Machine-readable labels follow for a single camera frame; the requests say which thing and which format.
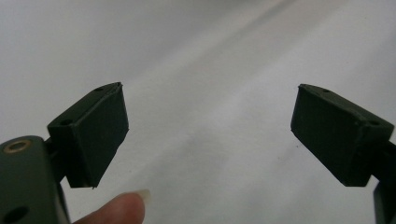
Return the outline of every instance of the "white table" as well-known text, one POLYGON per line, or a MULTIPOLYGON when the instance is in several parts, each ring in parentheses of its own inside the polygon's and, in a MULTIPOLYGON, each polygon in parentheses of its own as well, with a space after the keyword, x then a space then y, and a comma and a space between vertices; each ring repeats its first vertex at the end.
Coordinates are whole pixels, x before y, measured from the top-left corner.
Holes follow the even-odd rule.
POLYGON ((0 0, 0 140, 124 85, 131 131, 99 188, 62 182, 72 220, 150 189, 146 224, 375 223, 294 137, 300 83, 396 124, 389 0, 0 0))

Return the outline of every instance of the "round hole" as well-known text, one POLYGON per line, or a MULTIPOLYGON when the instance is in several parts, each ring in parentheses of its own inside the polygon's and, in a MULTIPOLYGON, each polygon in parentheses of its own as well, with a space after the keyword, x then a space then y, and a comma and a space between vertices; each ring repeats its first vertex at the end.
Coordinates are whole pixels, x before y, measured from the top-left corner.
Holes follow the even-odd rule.
POLYGON ((29 209, 26 206, 17 207, 14 210, 8 212, 4 218, 4 223, 15 223, 21 220, 26 214, 29 212, 29 209))
POLYGON ((375 120, 370 120, 369 123, 372 125, 379 125, 379 122, 375 120))
POLYGON ((61 125, 66 126, 66 125, 71 124, 72 122, 73 122, 73 120, 71 120, 71 119, 65 119, 65 120, 63 120, 63 121, 61 122, 61 125))
POLYGON ((20 151, 28 148, 30 146, 30 144, 32 144, 32 142, 28 139, 19 140, 19 141, 13 142, 11 144, 8 144, 4 148, 4 152, 6 152, 8 154, 20 152, 20 151))

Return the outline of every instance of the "white background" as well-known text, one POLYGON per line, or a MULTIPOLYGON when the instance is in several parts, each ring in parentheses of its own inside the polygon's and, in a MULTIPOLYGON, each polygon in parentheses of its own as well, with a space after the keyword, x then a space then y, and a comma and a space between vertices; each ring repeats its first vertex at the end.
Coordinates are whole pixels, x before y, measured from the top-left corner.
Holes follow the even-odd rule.
POLYGON ((396 123, 390 0, 0 0, 0 140, 121 81, 130 131, 72 220, 150 189, 147 224, 375 223, 290 131, 300 83, 396 123))

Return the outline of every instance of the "human hand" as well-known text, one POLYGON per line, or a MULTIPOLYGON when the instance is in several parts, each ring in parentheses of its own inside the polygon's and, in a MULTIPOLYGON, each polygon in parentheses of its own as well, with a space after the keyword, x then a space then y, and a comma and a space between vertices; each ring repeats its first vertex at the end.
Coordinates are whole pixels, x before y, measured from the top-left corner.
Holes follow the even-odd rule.
POLYGON ((142 224, 149 191, 123 193, 74 224, 142 224))

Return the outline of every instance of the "gray surface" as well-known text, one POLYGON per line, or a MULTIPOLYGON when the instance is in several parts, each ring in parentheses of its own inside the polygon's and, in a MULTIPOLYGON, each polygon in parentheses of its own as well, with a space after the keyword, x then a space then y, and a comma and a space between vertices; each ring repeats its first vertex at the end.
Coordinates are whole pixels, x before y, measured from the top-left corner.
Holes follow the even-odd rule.
POLYGON ((76 220, 150 189, 150 223, 374 223, 290 131, 297 86, 396 124, 393 1, 0 1, 0 140, 121 81, 131 131, 76 220))

